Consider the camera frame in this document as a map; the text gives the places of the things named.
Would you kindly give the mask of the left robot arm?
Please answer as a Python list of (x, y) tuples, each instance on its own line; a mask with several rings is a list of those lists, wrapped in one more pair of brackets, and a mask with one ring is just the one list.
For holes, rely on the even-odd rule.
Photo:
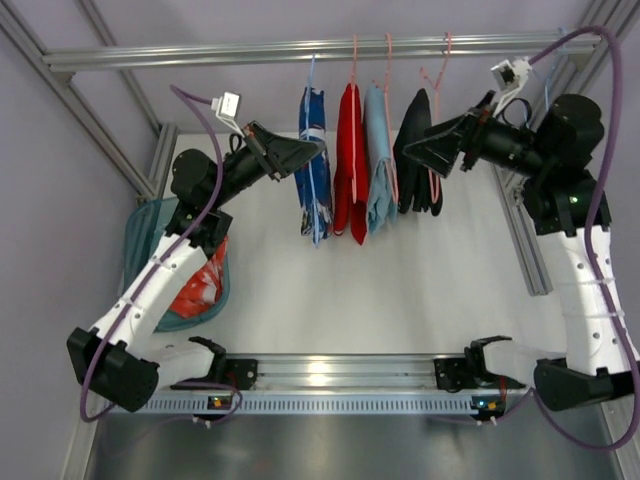
[(111, 406), (140, 410), (165, 387), (218, 389), (226, 351), (195, 336), (153, 350), (151, 336), (188, 281), (214, 256), (232, 218), (222, 206), (263, 177), (282, 180), (326, 149), (319, 139), (275, 134), (252, 121), (239, 148), (210, 158), (187, 149), (173, 162), (171, 190), (178, 203), (156, 250), (114, 306), (90, 329), (67, 339), (83, 394), (93, 392)]

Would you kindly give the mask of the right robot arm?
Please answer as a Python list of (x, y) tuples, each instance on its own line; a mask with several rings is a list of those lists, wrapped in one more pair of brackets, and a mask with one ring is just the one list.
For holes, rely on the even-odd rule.
[(523, 203), (560, 299), (566, 347), (549, 352), (492, 337), (470, 349), (482, 375), (532, 386), (551, 411), (630, 395), (639, 367), (616, 292), (610, 211), (587, 168), (603, 136), (599, 106), (564, 94), (535, 131), (501, 122), (482, 102), (402, 149), (443, 178), (457, 160), (464, 171), (485, 160), (524, 177)]

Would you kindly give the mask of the blue patterned trousers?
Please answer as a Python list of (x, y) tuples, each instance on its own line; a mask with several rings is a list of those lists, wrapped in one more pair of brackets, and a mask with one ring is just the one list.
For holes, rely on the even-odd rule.
[[(299, 110), (299, 138), (326, 142), (324, 92), (307, 86)], [(331, 169), (327, 148), (294, 173), (301, 208), (301, 235), (314, 246), (332, 232)]]

